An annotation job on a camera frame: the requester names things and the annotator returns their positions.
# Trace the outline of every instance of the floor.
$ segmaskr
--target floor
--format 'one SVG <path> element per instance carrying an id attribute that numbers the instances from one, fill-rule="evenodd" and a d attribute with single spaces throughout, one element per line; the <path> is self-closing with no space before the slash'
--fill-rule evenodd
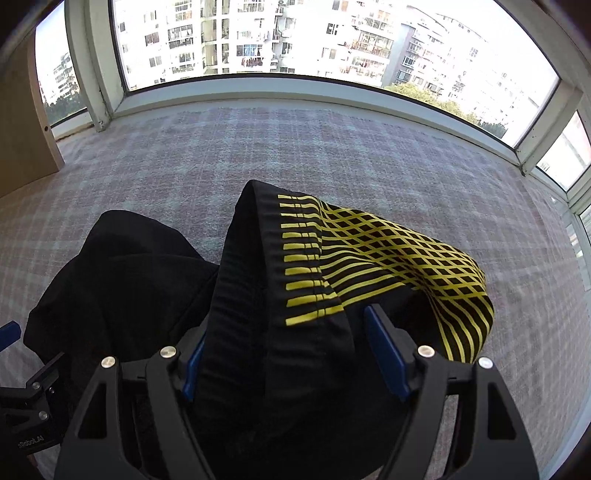
<path id="1" fill-rule="evenodd" d="M 108 209 L 178 229 L 219 261 L 249 179 L 376 213 L 470 254 L 486 274 L 495 323 L 483 353 L 515 398 L 540 469 L 586 398 L 591 328 L 565 228 L 547 193 L 505 160 L 409 121 L 313 102 L 179 106 L 59 143 L 65 168 L 0 199 L 0 323 L 28 312 Z M 40 362 L 0 353 L 0 384 Z M 430 469 L 444 466 L 448 408 Z M 49 476 L 55 449 L 38 454 Z"/>

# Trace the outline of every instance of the balcony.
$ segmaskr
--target balcony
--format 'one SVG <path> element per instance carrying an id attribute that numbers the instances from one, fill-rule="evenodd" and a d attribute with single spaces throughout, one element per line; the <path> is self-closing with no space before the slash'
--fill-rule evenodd
<path id="1" fill-rule="evenodd" d="M 263 68 L 263 57 L 244 57 L 241 66 L 245 69 L 261 70 Z"/>
<path id="2" fill-rule="evenodd" d="M 350 47 L 352 50 L 362 51 L 366 53 L 371 53 L 372 55 L 376 55 L 377 57 L 382 57 L 387 59 L 390 56 L 390 50 L 386 48 L 379 48 L 379 47 L 371 47 L 359 41 L 354 41 Z"/>

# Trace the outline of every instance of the black bracket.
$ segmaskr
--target black bracket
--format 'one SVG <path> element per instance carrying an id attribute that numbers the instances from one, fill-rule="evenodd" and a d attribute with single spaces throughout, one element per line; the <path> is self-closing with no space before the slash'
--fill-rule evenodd
<path id="1" fill-rule="evenodd" d="M 378 480 L 423 480 L 445 399 L 455 394 L 459 397 L 456 426 L 441 479 L 539 479 L 519 411 L 490 359 L 463 364 L 428 346 L 417 348 L 377 304 L 366 308 L 365 326 L 388 388 L 412 402 L 412 415 Z"/>
<path id="2" fill-rule="evenodd" d="M 519 412 L 496 366 L 486 358 L 475 364 L 448 361 L 429 346 L 417 345 L 396 329 L 379 305 L 365 310 L 368 342 L 386 385 L 402 401 L 411 403 L 407 420 L 379 480 L 422 480 L 437 440 L 448 395 L 459 396 L 459 407 L 445 480 L 539 480 L 531 443 Z M 126 478 L 150 480 L 137 432 L 136 406 L 143 395 L 155 428 L 165 476 L 170 480 L 215 480 L 190 426 L 186 407 L 193 400 L 197 367 L 203 351 L 206 323 L 190 329 L 176 347 L 166 347 L 151 358 L 120 363 L 107 358 L 88 384 L 63 440 L 56 480 Z M 38 416 L 46 408 L 56 429 L 43 442 L 23 445 L 26 452 L 58 443 L 64 417 L 47 395 L 59 387 L 58 356 L 27 382 L 25 389 L 0 389 L 2 408 L 21 405 Z M 33 383 L 39 387 L 33 389 Z M 25 419 L 23 432 L 40 428 L 39 417 Z"/>
<path id="3" fill-rule="evenodd" d="M 0 387 L 0 410 L 13 442 L 24 455 L 61 443 L 69 422 L 62 376 L 69 371 L 60 353 L 33 375 L 25 388 Z"/>

